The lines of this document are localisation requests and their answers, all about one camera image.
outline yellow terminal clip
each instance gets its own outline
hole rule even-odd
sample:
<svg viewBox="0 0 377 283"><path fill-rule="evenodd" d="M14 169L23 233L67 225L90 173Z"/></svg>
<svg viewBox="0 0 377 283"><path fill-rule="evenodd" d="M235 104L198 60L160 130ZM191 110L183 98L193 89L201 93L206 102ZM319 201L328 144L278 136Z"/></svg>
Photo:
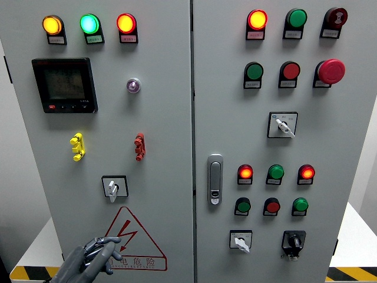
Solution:
<svg viewBox="0 0 377 283"><path fill-rule="evenodd" d="M77 133L71 138L70 143L72 146L72 152L76 153L73 157L73 160L80 161L81 158L85 155L85 146L84 146L84 139L82 138L81 133Z"/></svg>

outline yellow black hazard stripe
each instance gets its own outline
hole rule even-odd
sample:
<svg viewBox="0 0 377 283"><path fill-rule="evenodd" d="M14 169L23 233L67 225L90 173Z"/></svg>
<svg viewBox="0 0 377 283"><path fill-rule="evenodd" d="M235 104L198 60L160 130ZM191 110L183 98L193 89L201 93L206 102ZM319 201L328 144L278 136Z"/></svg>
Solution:
<svg viewBox="0 0 377 283"><path fill-rule="evenodd" d="M377 267L330 267L326 281L377 282Z"/></svg>
<svg viewBox="0 0 377 283"><path fill-rule="evenodd" d="M41 280L45 281L54 277L58 267L46 266L16 266L9 276L12 280Z"/></svg>

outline red terminal clip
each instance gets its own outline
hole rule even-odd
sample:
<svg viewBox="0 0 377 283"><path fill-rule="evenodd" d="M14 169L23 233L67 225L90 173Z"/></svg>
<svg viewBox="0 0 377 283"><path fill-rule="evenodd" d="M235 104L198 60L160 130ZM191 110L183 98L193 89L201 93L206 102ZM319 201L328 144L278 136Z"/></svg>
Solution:
<svg viewBox="0 0 377 283"><path fill-rule="evenodd" d="M135 152L137 153L136 161L141 161L145 156L145 140L142 133L137 134L134 144L136 145Z"/></svg>

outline red push button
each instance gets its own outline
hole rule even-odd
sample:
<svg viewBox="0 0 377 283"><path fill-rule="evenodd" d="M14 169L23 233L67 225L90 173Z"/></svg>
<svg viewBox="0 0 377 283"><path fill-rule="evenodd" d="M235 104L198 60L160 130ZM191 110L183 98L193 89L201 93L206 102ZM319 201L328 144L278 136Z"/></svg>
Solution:
<svg viewBox="0 0 377 283"><path fill-rule="evenodd" d="M344 8L332 8L327 11L325 20L331 28L341 28L348 19L348 13Z"/></svg>
<svg viewBox="0 0 377 283"><path fill-rule="evenodd" d="M329 59L326 60L318 68L318 77L325 84L336 84L344 76L346 66L341 60Z"/></svg>

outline green push button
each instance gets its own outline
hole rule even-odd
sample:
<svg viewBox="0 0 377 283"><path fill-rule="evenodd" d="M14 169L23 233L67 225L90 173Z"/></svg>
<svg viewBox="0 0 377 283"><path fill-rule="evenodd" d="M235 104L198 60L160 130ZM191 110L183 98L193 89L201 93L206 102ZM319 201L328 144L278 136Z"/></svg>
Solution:
<svg viewBox="0 0 377 283"><path fill-rule="evenodd" d="M309 207L309 204L305 198L298 198L293 202L293 207L297 211L305 211Z"/></svg>
<svg viewBox="0 0 377 283"><path fill-rule="evenodd" d="M279 180L284 176L284 169L281 165L273 165L269 169L269 175L272 179Z"/></svg>
<svg viewBox="0 0 377 283"><path fill-rule="evenodd" d="M250 210L250 208L252 208L252 206L248 202L241 202L241 203L238 204L237 208L240 212L245 213L245 212L248 212Z"/></svg>
<svg viewBox="0 0 377 283"><path fill-rule="evenodd" d="M263 68L259 64L252 64L247 69L247 76L252 80L257 80L263 75Z"/></svg>
<svg viewBox="0 0 377 283"><path fill-rule="evenodd" d="M306 12L301 9L293 10L292 12L290 12L290 15L288 16L288 23L294 28L302 27L306 23L306 20Z"/></svg>

